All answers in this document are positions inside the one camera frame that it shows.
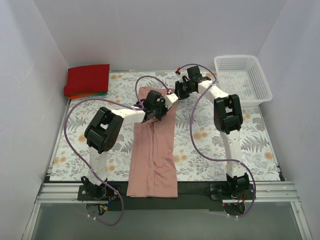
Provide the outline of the pink t shirt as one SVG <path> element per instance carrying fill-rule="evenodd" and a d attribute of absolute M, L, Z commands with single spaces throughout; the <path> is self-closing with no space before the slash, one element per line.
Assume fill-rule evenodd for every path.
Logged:
<path fill-rule="evenodd" d="M 168 113 L 134 125 L 134 138 L 126 195 L 132 198 L 176 198 L 177 170 L 174 161 L 175 103 Z"/>

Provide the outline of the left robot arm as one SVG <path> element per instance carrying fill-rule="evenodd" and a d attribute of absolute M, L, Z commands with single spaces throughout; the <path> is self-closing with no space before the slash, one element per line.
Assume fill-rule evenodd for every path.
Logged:
<path fill-rule="evenodd" d="M 162 95 L 150 90 L 146 98 L 128 108 L 101 107 L 97 111 L 84 132 L 89 148 L 90 170 L 87 176 L 81 178 L 81 182 L 91 198 L 102 200 L 107 194 L 107 155 L 114 147 L 121 128 L 152 119 L 160 121 L 177 101 L 178 97 L 171 91 Z"/>

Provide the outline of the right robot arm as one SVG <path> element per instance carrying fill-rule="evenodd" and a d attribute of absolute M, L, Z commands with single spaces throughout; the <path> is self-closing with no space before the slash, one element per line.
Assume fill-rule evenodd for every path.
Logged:
<path fill-rule="evenodd" d="M 181 75 L 183 68 L 187 75 Z M 243 124 L 240 98 L 236 94 L 228 94 L 216 86 L 217 78 L 211 80 L 203 76 L 200 65 L 195 63 L 178 67 L 175 73 L 180 80 L 175 82 L 175 94 L 180 100 L 187 99 L 191 93 L 200 94 L 213 104 L 213 123 L 222 137 L 226 159 L 226 181 L 221 187 L 211 186 L 212 195 L 242 197 L 250 188 L 247 168 L 244 166 L 240 130 Z"/>

